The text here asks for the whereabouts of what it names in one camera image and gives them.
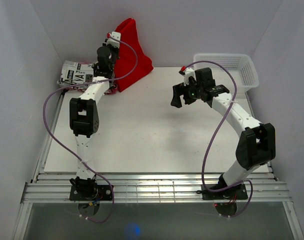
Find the red trousers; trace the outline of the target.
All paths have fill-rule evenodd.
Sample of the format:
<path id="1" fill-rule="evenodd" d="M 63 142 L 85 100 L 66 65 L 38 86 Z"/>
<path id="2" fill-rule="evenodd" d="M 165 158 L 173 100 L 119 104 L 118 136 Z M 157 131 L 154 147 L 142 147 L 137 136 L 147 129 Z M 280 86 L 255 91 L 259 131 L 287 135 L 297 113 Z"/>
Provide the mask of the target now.
<path id="1" fill-rule="evenodd" d="M 117 78 L 126 75 L 132 68 L 135 70 L 127 77 L 116 82 L 119 92 L 123 92 L 128 87 L 148 75 L 153 69 L 152 60 L 146 56 L 140 45 L 136 20 L 128 18 L 115 29 L 121 34 L 121 40 L 130 45 L 133 50 L 124 44 L 119 48 L 119 59 L 116 61 L 114 73 Z"/>

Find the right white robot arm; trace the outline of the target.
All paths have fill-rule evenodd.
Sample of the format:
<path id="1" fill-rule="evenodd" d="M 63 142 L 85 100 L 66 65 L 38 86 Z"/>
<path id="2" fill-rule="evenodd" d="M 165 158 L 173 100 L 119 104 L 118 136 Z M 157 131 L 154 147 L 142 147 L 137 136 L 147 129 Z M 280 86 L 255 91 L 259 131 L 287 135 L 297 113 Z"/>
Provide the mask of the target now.
<path id="1" fill-rule="evenodd" d="M 184 66 L 179 73 L 184 81 L 173 86 L 170 104 L 181 108 L 201 100 L 222 115 L 220 126 L 228 122 L 238 136 L 235 162 L 219 177 L 216 185 L 203 187 L 204 192 L 229 199 L 254 170 L 275 158 L 275 127 L 271 123 L 263 124 L 236 103 L 236 94 L 222 84 L 217 85 L 210 68 L 193 70 Z"/>

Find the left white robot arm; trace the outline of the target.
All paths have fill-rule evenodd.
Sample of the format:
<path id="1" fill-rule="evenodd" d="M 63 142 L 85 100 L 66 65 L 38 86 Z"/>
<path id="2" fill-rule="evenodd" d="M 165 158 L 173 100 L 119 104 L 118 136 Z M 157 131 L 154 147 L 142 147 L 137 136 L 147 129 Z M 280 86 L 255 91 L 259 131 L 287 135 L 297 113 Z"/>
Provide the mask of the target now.
<path id="1" fill-rule="evenodd" d="M 97 63 L 93 66 L 93 84 L 78 98 L 69 102 L 69 126 L 72 130 L 78 163 L 76 177 L 70 179 L 74 192 L 81 200 L 96 200 L 102 196 L 96 183 L 93 163 L 93 140 L 99 130 L 98 103 L 101 97 L 112 87 L 111 79 L 115 76 L 114 67 L 119 57 L 120 44 L 103 43 L 96 51 Z"/>

